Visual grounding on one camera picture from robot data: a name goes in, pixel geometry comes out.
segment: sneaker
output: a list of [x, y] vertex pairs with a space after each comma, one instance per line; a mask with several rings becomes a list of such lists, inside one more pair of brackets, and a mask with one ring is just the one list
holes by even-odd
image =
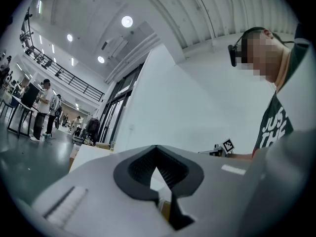
[[37, 138], [35, 138], [34, 136], [32, 136], [31, 138], [30, 138], [30, 140], [32, 140], [32, 141], [40, 141], [40, 140], [38, 140]]

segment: white t-shirt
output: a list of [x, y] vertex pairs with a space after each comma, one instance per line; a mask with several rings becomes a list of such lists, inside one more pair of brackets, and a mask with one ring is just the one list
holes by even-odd
[[44, 94], [42, 96], [42, 98], [44, 98], [45, 100], [48, 100], [49, 103], [43, 103], [41, 100], [39, 101], [39, 112], [40, 113], [44, 113], [44, 114], [48, 114], [49, 113], [49, 106], [50, 106], [50, 102], [53, 99], [54, 96], [54, 92], [52, 90], [52, 88], [49, 88], [47, 90], [44, 91]]

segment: gray floor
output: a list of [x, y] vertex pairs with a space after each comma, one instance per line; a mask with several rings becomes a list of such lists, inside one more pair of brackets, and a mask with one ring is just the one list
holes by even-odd
[[[0, 119], [1, 177], [13, 196], [31, 204], [40, 192], [68, 173], [73, 144], [70, 134], [57, 129], [52, 132], [53, 139], [48, 140], [51, 145], [43, 138], [40, 142], [33, 142], [20, 135], [18, 139], [16, 133], [7, 130], [9, 114], [10, 109], [7, 117], [3, 114]], [[29, 116], [22, 128], [25, 133]], [[17, 111], [10, 127], [17, 130], [20, 117], [21, 112]], [[33, 125], [34, 117], [31, 119], [31, 128]]]

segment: black t-shirt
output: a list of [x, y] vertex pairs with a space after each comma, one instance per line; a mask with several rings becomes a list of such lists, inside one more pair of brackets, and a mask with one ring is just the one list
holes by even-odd
[[[296, 68], [303, 59], [306, 50], [306, 45], [294, 45], [290, 54], [289, 67], [283, 85], [285, 85], [285, 83], [294, 74]], [[269, 147], [274, 141], [291, 133], [292, 131], [293, 127], [285, 109], [278, 100], [277, 94], [274, 93], [269, 106], [262, 117], [258, 139], [252, 152], [252, 156], [255, 154], [257, 149]]]

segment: black table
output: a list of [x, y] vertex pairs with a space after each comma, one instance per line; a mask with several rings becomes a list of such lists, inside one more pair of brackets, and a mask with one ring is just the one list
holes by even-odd
[[[30, 125], [31, 125], [31, 119], [32, 119], [33, 110], [36, 111], [36, 109], [34, 109], [33, 107], [32, 107], [32, 108], [29, 108], [29, 107], [25, 106], [25, 105], [21, 102], [21, 99], [15, 97], [15, 96], [12, 96], [12, 97], [14, 97], [14, 98], [16, 99], [16, 101], [18, 102], [18, 105], [14, 108], [14, 111], [13, 111], [13, 114], [12, 114], [10, 120], [9, 120], [7, 129], [8, 129], [9, 131], [12, 131], [12, 132], [17, 133], [18, 138], [20, 137], [20, 134], [29, 137], [29, 136], [30, 136]], [[13, 116], [14, 116], [16, 110], [18, 109], [18, 107], [19, 107], [20, 105], [23, 107], [23, 112], [22, 112], [22, 115], [21, 115], [21, 119], [20, 119], [20, 123], [19, 123], [18, 130], [14, 130], [13, 128], [10, 127], [10, 125], [11, 125]], [[27, 115], [28, 115], [29, 112], [31, 113], [31, 115], [30, 115], [30, 119], [29, 119], [28, 133], [26, 134], [26, 133], [21, 132], [21, 126], [22, 126], [22, 124], [24, 123], [24, 121], [25, 121], [25, 119], [26, 119], [26, 117], [27, 117]]]

